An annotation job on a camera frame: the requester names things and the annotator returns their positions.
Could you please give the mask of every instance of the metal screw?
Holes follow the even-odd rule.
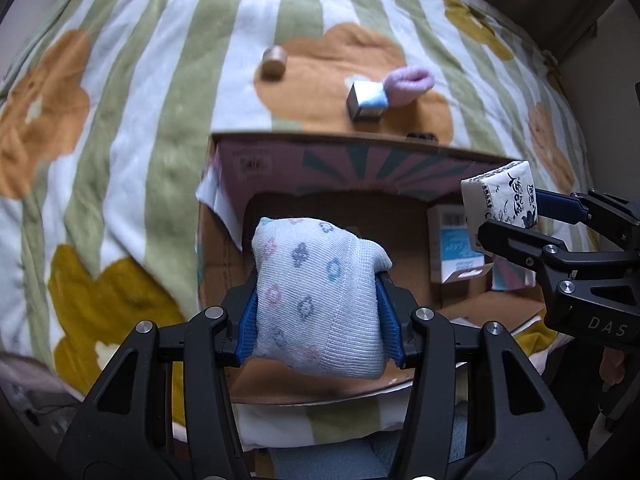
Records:
[[[207,310],[204,311],[204,315],[209,319],[218,319],[225,313],[219,306],[210,306]]]
[[[575,290],[574,282],[570,282],[569,280],[560,282],[560,290],[562,290],[565,294],[571,294]]]
[[[503,326],[497,321],[490,321],[486,324],[486,329],[493,335],[498,335],[504,330]]]
[[[146,334],[147,332],[149,332],[152,328],[154,327],[154,324],[151,323],[148,319],[145,319],[144,321],[140,321],[137,325],[136,325],[136,332],[140,332],[141,334]]]
[[[428,321],[430,319],[433,319],[433,310],[431,310],[430,308],[422,307],[415,311],[415,315],[423,321]]]

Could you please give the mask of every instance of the blue cloth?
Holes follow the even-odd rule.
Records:
[[[466,402],[460,402],[454,412],[450,462],[465,455],[466,407]],[[286,480],[384,478],[396,454],[400,433],[380,431],[336,444],[270,449],[273,473]]]

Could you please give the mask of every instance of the rolled pink sock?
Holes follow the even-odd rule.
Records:
[[[382,81],[389,106],[393,107],[405,106],[415,101],[427,90],[431,90],[434,84],[433,74],[421,66],[396,68]]]

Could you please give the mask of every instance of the bed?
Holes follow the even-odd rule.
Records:
[[[272,44],[289,53],[277,86],[258,70]],[[433,91],[368,131],[527,159],[542,189],[590,186],[554,58],[482,0],[59,0],[0,88],[3,351],[81,398],[138,320],[180,323],[201,307],[194,194],[209,134],[352,132],[350,83],[406,64],[430,68]],[[540,227],[596,249],[583,226]],[[339,423],[353,405],[238,404],[236,417],[247,449],[336,442],[397,425],[407,389],[386,394],[388,411],[389,397],[358,410],[388,426],[356,433]],[[329,421],[321,438],[292,432],[312,428],[311,412]]]

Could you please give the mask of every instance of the blue label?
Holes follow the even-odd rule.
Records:
[[[471,249],[466,228],[440,230],[440,254],[443,260],[459,260],[482,256]]]

